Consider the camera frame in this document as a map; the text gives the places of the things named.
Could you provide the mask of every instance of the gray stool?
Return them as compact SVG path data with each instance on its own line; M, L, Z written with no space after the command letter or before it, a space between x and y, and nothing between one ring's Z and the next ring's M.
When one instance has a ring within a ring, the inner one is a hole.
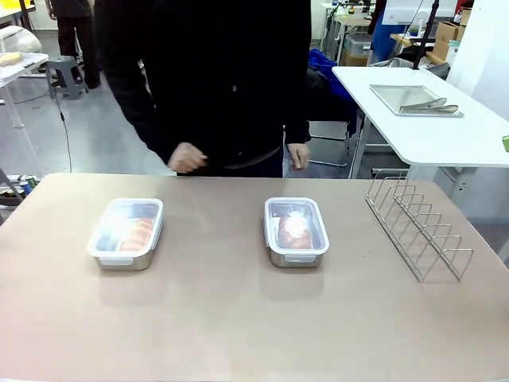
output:
M52 80L51 69L56 71L57 81ZM80 80L74 80L72 72L80 75ZM70 99L79 99L82 90L88 92L83 73L74 57L58 56L53 57L46 63L46 80L48 81L49 94L55 98L56 93L68 94Z

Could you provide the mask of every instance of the metal wire rack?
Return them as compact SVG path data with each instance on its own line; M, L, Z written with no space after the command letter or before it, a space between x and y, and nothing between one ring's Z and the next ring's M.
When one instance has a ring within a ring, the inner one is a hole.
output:
M379 179L377 174L365 199L419 282L439 268L437 263L461 281L474 251L461 247L462 237L454 235L453 226L444 223L407 177Z

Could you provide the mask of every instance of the blue cloth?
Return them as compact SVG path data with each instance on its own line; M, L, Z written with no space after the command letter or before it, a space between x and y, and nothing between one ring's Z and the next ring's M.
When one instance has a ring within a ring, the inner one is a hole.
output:
M348 133L350 136L354 135L357 130L357 109L359 106L332 73L332 68L336 67L337 63L329 60L320 50L313 49L309 51L308 66L327 79L331 93L337 98L337 107L341 109L344 121L348 123Z
M384 25L383 14L385 7L380 12L379 19L376 22L375 32L373 33L373 40L371 48L375 54L377 62L389 60L389 55L394 49L396 41L390 38L391 34L398 34L405 32L406 25Z

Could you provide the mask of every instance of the black jacket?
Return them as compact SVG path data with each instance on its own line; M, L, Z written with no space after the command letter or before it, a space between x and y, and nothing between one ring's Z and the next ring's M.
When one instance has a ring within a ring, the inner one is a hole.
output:
M96 0L95 18L115 98L163 161L190 142L211 165L246 162L283 125L286 143L308 140L309 0Z

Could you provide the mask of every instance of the transparent lid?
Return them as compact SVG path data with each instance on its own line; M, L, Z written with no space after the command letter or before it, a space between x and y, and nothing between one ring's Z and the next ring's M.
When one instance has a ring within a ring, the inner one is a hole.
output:
M328 237L315 201L304 197L273 197L265 203L267 245L282 255L322 255Z
M154 249L161 231L162 201L115 199L104 211L88 242L95 257L137 257Z

